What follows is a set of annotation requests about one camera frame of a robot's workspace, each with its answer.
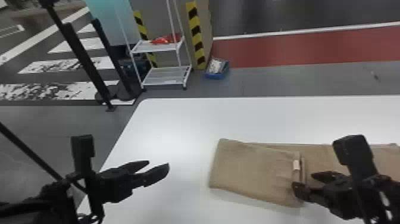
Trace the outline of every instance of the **tabletop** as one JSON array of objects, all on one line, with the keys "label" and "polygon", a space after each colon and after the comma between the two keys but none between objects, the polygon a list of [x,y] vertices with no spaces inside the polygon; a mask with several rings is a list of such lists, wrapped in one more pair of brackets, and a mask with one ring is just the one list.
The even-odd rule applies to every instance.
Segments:
[{"label": "tabletop", "polygon": [[[344,222],[314,204],[292,209],[209,189],[208,175],[220,138],[331,144],[359,133],[371,144],[399,144],[400,96],[147,99],[102,170],[149,160],[150,166],[170,163],[170,173],[119,204],[106,204],[104,223]],[[78,212],[89,213],[87,198]]]}]

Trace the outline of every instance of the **white painted stripe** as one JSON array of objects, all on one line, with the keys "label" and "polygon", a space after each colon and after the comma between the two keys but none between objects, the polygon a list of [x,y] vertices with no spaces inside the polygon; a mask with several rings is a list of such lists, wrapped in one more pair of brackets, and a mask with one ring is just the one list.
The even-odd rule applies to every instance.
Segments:
[{"label": "white painted stripe", "polygon": [[[98,70],[115,69],[109,56],[93,57],[93,64]],[[45,72],[75,71],[81,68],[79,60],[76,58],[54,60],[54,61],[35,61],[22,69],[18,74],[36,74]]]},{"label": "white painted stripe", "polygon": [[249,35],[217,36],[214,37],[214,41],[226,41],[226,40],[244,39],[244,38],[263,38],[266,36],[297,35],[305,33],[324,33],[324,32],[345,31],[345,30],[373,29],[373,28],[390,27],[390,26],[400,26],[400,21],[390,22],[390,23],[335,26],[335,27],[291,30],[291,31],[281,31],[281,32],[254,33]]},{"label": "white painted stripe", "polygon": [[10,33],[6,33],[4,35],[0,35],[0,38],[5,38],[6,36],[10,36],[10,35],[13,35],[13,34],[16,34],[16,33],[20,33],[20,32],[22,32],[22,31],[18,29],[16,31],[13,31],[13,32],[10,32]]},{"label": "white painted stripe", "polygon": [[93,27],[92,23],[89,23],[88,25],[86,25],[84,28],[80,29],[78,31],[78,33],[91,33],[91,32],[95,32],[95,28]]},{"label": "white painted stripe", "polygon": [[[71,23],[75,20],[77,20],[79,17],[85,15],[86,13],[89,12],[89,9],[87,7],[82,8],[78,12],[68,16],[67,18],[63,19],[63,23]],[[32,36],[28,40],[20,43],[18,46],[14,47],[13,49],[7,51],[6,53],[0,55],[0,66],[6,63],[7,61],[15,58],[16,56],[20,55],[24,51],[28,50],[29,48],[35,46],[38,44],[40,41],[48,38],[49,36],[53,35],[55,32],[57,32],[57,26],[53,25],[37,35]]]},{"label": "white painted stripe", "polygon": [[[106,85],[116,85],[118,80],[105,81]],[[92,82],[60,83],[19,83],[1,84],[0,100],[38,101],[38,100],[95,100],[97,90]],[[132,105],[135,101],[111,101],[114,105]]]},{"label": "white painted stripe", "polygon": [[22,25],[18,24],[17,27],[18,27],[18,30],[25,31],[25,28]]},{"label": "white painted stripe", "polygon": [[[96,49],[104,49],[104,45],[101,42],[100,38],[87,38],[87,39],[81,39],[80,40],[83,47],[85,50],[90,51],[90,50],[96,50]],[[60,53],[60,52],[71,52],[72,49],[70,48],[69,44],[67,41],[63,41],[61,44],[53,48],[51,51],[49,51],[49,54],[53,53]]]},{"label": "white painted stripe", "polygon": [[15,29],[17,26],[18,25],[13,25],[13,26],[9,26],[9,27],[6,27],[6,28],[1,28],[0,32],[6,31],[6,30],[10,30],[10,29]]}]

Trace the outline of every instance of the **folded fabric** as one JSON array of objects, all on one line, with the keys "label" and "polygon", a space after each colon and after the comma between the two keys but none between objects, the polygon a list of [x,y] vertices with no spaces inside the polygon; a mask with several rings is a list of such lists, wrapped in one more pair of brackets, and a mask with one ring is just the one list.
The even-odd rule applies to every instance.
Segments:
[{"label": "folded fabric", "polygon": [[221,139],[210,173],[210,188],[289,207],[299,207],[292,182],[304,182],[301,153]]},{"label": "folded fabric", "polygon": [[[312,173],[323,171],[337,171],[348,175],[346,166],[342,166],[331,145],[307,145],[307,144],[261,144],[249,143],[249,145],[300,152],[305,160],[306,183],[312,187],[320,187],[323,183],[314,180]],[[400,148],[396,144],[371,145],[374,154],[374,162],[378,172],[390,176],[395,181],[400,181],[398,163],[400,162]]]}]

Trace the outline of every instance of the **metal shelf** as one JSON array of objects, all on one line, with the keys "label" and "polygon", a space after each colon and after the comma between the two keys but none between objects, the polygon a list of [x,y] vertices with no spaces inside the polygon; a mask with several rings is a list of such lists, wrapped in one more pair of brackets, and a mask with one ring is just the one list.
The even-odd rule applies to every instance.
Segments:
[{"label": "metal shelf", "polygon": [[186,83],[192,66],[152,68],[143,85],[175,85]]},{"label": "metal shelf", "polygon": [[[185,33],[183,30],[182,21],[180,20],[179,10],[178,10],[178,6],[176,4],[176,0],[165,0],[166,6],[167,6],[167,11],[168,11],[168,16],[170,19],[171,33],[174,36],[174,34],[176,32],[175,32],[174,20],[173,20],[173,16],[172,16],[172,12],[171,12],[170,1],[173,2],[173,6],[175,9],[175,13],[176,13],[176,18],[177,18],[178,24],[179,24],[179,30],[182,35],[181,40],[179,42],[155,45],[155,44],[150,43],[150,41],[148,41],[148,40],[143,40],[141,35],[139,35],[140,41],[135,45],[135,47],[133,47],[133,49],[130,49],[130,45],[127,41],[126,33],[123,32],[124,36],[125,36],[125,40],[126,40],[126,45],[127,45],[128,49],[130,49],[130,58],[132,59],[133,67],[135,68],[136,76],[140,83],[140,87],[142,87],[142,89],[145,89],[145,86],[182,85],[182,88],[185,90],[186,83],[188,82],[188,78],[192,71],[192,59],[190,58],[188,42],[185,41],[185,36],[184,36]],[[189,59],[188,66],[183,65],[181,62],[181,58],[180,58],[179,49],[181,48],[181,46],[183,44],[185,44],[187,57]],[[142,80],[142,78],[139,75],[138,67],[135,63],[134,55],[140,54],[140,53],[167,52],[167,51],[175,51],[178,66],[158,68],[157,66],[154,66],[153,63],[150,63],[151,69],[148,72],[148,74],[146,75],[146,78],[144,78],[144,80]]]},{"label": "metal shelf", "polygon": [[150,41],[139,41],[136,46],[131,50],[132,54],[149,53],[149,52],[164,52],[164,51],[177,51],[182,46],[185,37],[182,36],[178,43],[169,44],[152,44]]}]

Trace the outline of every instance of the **blue box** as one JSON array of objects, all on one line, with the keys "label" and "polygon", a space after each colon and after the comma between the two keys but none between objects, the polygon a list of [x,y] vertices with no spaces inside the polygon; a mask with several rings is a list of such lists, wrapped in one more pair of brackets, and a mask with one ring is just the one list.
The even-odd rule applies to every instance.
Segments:
[{"label": "blue box", "polygon": [[207,68],[207,71],[205,72],[205,77],[207,79],[224,79],[226,74],[229,71],[229,61],[224,61],[224,60],[218,60],[216,58],[213,58],[212,60],[216,60],[216,61],[220,61],[221,63],[223,63],[222,65],[222,69],[220,69],[220,72],[217,73],[213,73],[213,72],[209,72],[210,71],[210,65]]}]

